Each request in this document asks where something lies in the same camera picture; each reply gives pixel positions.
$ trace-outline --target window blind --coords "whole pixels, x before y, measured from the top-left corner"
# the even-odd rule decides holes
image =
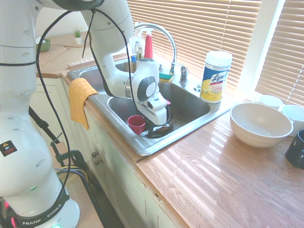
[[[304,0],[286,0],[256,87],[304,106]]]
[[[237,89],[261,0],[128,0],[133,21],[165,27],[177,46],[178,62],[202,78],[206,54],[233,55],[226,93]],[[167,38],[154,31],[153,51],[172,61]]]

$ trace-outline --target black stand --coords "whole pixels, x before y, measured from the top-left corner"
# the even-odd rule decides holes
[[[48,123],[42,120],[30,106],[28,107],[28,113],[30,117],[32,117],[33,120],[36,122],[36,124],[42,130],[44,130],[44,132],[51,138],[51,140],[53,140],[56,144],[60,143],[60,141],[56,138],[56,136],[49,130]]]

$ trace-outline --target sink basin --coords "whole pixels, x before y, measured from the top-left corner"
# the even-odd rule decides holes
[[[126,60],[115,63],[116,68],[128,71]],[[131,71],[136,70],[136,63],[131,63]],[[139,155],[150,155],[171,144],[190,132],[226,113],[232,107],[231,102],[209,104],[199,98],[200,93],[193,88],[197,83],[181,85],[176,77],[171,83],[159,83],[162,96],[171,102],[170,109],[174,117],[172,127],[160,138],[148,138],[136,135],[128,126],[127,119],[138,114],[131,99],[109,97],[104,89],[102,78],[96,66],[69,72],[73,79],[82,77],[99,93],[89,99],[110,121]]]

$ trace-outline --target white mug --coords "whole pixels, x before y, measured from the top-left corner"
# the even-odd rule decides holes
[[[295,137],[300,130],[304,129],[304,107],[293,104],[284,105],[281,112],[294,122],[294,130],[289,136]]]
[[[278,110],[279,107],[283,104],[283,101],[277,98],[276,96],[262,95],[259,98],[259,103]]]

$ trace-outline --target red cup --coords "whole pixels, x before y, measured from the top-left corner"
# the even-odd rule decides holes
[[[128,119],[128,124],[132,131],[134,131],[137,135],[144,132],[145,121],[140,115],[130,116]]]

